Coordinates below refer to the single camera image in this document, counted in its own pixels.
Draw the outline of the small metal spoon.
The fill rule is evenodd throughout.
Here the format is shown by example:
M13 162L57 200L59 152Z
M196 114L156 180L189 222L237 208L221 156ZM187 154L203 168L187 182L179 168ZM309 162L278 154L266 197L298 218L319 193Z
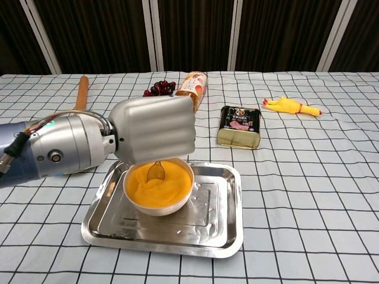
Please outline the small metal spoon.
M165 180L165 170L161 165L161 161L156 161L151 167L149 167L146 179L147 182L154 179Z

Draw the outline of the blue checked tablecloth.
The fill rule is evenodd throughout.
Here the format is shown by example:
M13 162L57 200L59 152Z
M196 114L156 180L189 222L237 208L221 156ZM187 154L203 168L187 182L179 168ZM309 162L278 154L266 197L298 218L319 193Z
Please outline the blue checked tablecloth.
M187 161L242 178L243 247L227 259L93 247L81 222L115 157L0 189L0 284L379 284L379 72L209 72ZM217 144L225 105L261 110L256 150Z

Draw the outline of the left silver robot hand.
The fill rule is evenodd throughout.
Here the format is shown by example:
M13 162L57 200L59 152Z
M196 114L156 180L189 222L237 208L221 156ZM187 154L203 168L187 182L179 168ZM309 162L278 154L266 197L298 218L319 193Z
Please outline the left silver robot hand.
M129 164L181 157L195 150L195 114L187 96L157 96L119 102L108 120L117 133L115 156Z

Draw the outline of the cream round bowl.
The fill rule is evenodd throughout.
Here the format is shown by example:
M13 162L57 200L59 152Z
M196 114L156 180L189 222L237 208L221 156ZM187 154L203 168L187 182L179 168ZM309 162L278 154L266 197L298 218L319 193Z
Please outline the cream round bowl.
M174 212L177 212L177 210L181 209L187 203L187 201L189 200L189 198L192 194L192 189L194 186L194 172L193 172L191 166L187 162L185 162L179 158L168 159L167 161L175 162L175 163L179 164L189 173L191 180L192 180L192 188L191 188L190 192L188 193L188 195L186 197L184 197L184 199L180 200L179 202L177 202L175 204L172 204L172 205L169 205L166 207L161 207L161 208L148 208L148 207L141 206L141 205L133 202L131 200L131 198L128 196L128 194L126 192L126 182L128 181L132 171L134 169L138 168L139 166L141 166L142 164L141 165L134 165L134 166L130 167L129 170L126 171L126 175L125 175L124 181L123 181L124 194L127 197L127 199L131 202L131 204L137 210L139 210L140 212L142 212L144 214L147 214L150 216L165 216L165 215L169 215L169 214L172 214Z

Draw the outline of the wooden rolling pin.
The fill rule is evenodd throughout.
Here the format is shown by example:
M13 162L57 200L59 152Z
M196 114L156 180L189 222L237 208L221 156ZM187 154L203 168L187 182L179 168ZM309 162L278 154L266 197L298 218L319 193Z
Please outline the wooden rolling pin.
M86 76L81 76L79 81L78 94L76 97L75 110L85 110L88 97L89 79Z

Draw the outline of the dark red grape bunch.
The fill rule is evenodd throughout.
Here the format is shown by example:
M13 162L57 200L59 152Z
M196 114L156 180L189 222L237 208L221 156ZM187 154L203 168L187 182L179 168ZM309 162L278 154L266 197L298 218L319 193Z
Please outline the dark red grape bunch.
M175 82L168 82L167 80L161 80L156 82L150 89L144 91L143 96L172 96L176 89Z

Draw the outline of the dark folding screen white frames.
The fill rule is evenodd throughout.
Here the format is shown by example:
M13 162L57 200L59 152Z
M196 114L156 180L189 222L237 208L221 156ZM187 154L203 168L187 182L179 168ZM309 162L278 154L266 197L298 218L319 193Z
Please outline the dark folding screen white frames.
M33 0L63 73L151 71L142 0ZM228 65L234 0L158 0L167 71ZM342 0L242 0L237 71L316 70ZM379 0L358 0L333 72L379 72ZM50 69L20 0L0 0L0 76Z

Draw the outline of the yellow rubber chicken toy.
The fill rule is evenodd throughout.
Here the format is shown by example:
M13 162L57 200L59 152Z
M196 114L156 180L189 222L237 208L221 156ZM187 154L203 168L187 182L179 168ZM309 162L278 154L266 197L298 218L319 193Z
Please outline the yellow rubber chicken toy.
M263 107L277 112L285 112L289 114L303 113L314 117L322 115L322 111L316 107L308 106L285 97L282 97L277 101L269 101L265 98L262 103Z

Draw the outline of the black luncheon meat can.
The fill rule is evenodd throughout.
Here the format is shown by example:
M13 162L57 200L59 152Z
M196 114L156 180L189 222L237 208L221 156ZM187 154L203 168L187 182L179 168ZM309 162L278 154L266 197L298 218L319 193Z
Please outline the black luncheon meat can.
M224 106L220 113L217 143L240 149L257 149L261 141L261 112L243 106Z

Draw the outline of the rectangular stainless steel tray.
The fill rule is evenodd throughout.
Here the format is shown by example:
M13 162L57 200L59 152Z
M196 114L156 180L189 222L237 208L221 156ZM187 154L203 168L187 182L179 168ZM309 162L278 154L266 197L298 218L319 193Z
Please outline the rectangular stainless steel tray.
M234 255L243 243L242 189L238 171L214 163L189 163L194 188L177 212L153 217L137 210L124 194L131 167L115 162L81 225L93 246L210 258Z

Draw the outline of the orange powder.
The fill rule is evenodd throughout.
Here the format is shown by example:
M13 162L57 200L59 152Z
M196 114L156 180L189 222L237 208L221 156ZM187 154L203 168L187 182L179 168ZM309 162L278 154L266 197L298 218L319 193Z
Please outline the orange powder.
M152 163L134 169L126 182L126 192L131 200L148 208L161 208L184 199L192 188L190 174L179 164L162 161L165 180L147 181L147 172Z

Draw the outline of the amber drink bottle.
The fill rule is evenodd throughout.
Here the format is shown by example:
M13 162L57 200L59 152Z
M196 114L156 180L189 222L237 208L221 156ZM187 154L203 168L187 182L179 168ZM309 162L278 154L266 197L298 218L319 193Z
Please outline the amber drink bottle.
M188 96L193 101L193 110L197 112L208 88L208 77L204 72L192 71L187 74L176 96Z

